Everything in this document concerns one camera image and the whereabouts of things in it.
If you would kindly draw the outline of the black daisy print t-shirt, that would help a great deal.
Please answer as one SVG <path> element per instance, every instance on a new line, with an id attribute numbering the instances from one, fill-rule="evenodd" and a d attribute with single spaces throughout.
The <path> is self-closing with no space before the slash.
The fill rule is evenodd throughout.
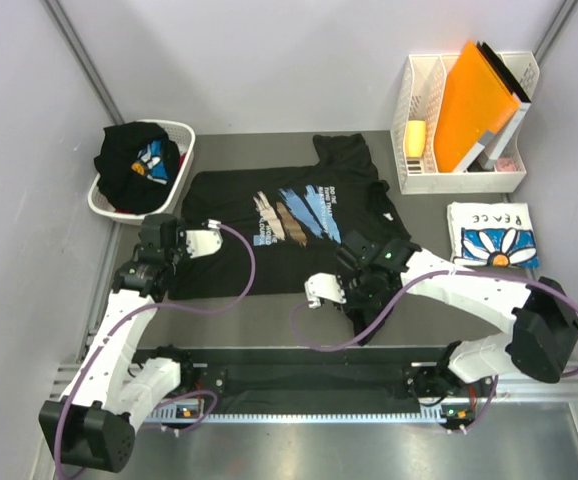
<path id="1" fill-rule="evenodd" d="M 153 122 L 130 122 L 104 129 L 95 168 L 97 186 L 116 210 L 149 214 L 168 198 L 178 177 L 180 150 Z"/>

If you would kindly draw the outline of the black brushstroke print t-shirt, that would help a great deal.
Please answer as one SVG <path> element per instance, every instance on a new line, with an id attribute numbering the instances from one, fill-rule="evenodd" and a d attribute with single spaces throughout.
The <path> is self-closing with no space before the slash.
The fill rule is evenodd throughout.
<path id="1" fill-rule="evenodd" d="M 352 232 L 370 241 L 411 237 L 362 134 L 312 141 L 313 165 L 193 177 L 182 218 L 192 227 L 217 220 L 241 236 L 226 233 L 216 254 L 181 266 L 170 299 L 299 293 L 310 276 L 335 273 L 335 252 Z"/>

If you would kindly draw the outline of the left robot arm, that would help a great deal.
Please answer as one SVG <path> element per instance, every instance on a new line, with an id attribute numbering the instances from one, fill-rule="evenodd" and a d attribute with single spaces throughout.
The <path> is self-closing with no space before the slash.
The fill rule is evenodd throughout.
<path id="1" fill-rule="evenodd" d="M 66 466 L 117 473 L 128 463 L 138 430 L 171 393 L 195 387 L 194 370 L 169 358 L 149 360 L 125 379 L 137 345 L 187 256 L 186 233 L 171 214 L 149 215 L 130 261 L 115 273 L 106 312 L 89 353 L 57 400 L 41 407 L 39 423 L 58 477 Z"/>

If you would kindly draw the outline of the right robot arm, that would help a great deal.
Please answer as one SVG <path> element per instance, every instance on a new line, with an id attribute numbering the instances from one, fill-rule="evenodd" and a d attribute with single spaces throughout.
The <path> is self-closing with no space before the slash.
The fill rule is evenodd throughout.
<path id="1" fill-rule="evenodd" d="M 578 342 L 578 312 L 559 282 L 500 277 L 455 266 L 427 249 L 393 237 L 375 242 L 352 232 L 336 253 L 341 310 L 355 343 L 366 344 L 405 295 L 441 302 L 496 328 L 480 340 L 450 343 L 435 380 L 456 396 L 484 377 L 518 371 L 554 384 Z"/>

